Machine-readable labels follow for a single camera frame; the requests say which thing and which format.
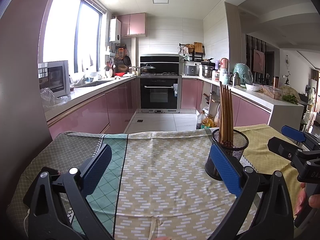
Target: hand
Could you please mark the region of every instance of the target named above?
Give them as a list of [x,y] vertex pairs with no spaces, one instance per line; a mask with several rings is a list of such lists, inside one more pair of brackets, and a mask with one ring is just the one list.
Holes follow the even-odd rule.
[[[298,194],[298,200],[297,200],[296,206],[294,208],[294,215],[298,215],[301,212],[302,205],[305,202],[305,200],[307,199],[307,194],[305,192],[306,184],[301,183],[300,187],[301,187],[301,190]],[[312,208],[320,208],[320,194],[312,195],[309,198],[309,206]]]

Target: metal screw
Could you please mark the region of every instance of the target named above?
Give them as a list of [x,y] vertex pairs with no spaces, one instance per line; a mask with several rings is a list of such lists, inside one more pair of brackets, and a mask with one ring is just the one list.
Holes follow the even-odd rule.
[[77,168],[71,168],[70,170],[69,170],[69,173],[70,174],[76,174],[78,172],[78,169]]
[[44,171],[44,172],[42,172],[42,173],[40,174],[40,177],[41,177],[41,178],[45,178],[47,175],[48,175],[48,173]]
[[253,168],[251,168],[250,166],[246,166],[246,167],[244,168],[244,171],[245,171],[246,173],[253,173]]
[[279,178],[282,176],[281,171],[276,171],[276,173],[275,173],[275,174],[276,174],[276,176],[277,176],[277,177],[279,177]]

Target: patterned tablecloth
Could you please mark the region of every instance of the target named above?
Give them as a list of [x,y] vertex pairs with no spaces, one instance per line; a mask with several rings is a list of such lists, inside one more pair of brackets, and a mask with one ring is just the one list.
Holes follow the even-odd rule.
[[[249,139],[241,163],[266,174],[280,170],[295,203],[299,190],[297,171],[267,148],[273,136],[287,139],[267,125],[237,129]],[[112,148],[112,160],[87,201],[115,239],[148,240],[165,235],[172,239],[206,239],[235,200],[223,182],[210,178],[204,170],[211,146],[208,134],[208,130],[60,134],[21,175],[7,213],[23,230],[28,209],[22,198],[39,170],[49,166],[66,172],[107,143]],[[66,197],[64,205],[72,226],[82,232]],[[252,205],[240,231],[248,229],[255,212]]]

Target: rice cooker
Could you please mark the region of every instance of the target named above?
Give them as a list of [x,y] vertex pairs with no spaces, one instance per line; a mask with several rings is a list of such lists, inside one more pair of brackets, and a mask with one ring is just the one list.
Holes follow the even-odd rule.
[[183,66],[183,74],[187,76],[196,76],[197,75],[197,66]]

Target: water heater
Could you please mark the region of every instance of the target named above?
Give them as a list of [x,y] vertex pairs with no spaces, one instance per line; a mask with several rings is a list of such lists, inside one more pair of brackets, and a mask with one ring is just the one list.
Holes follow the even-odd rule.
[[110,20],[109,42],[120,43],[121,22],[118,19]]

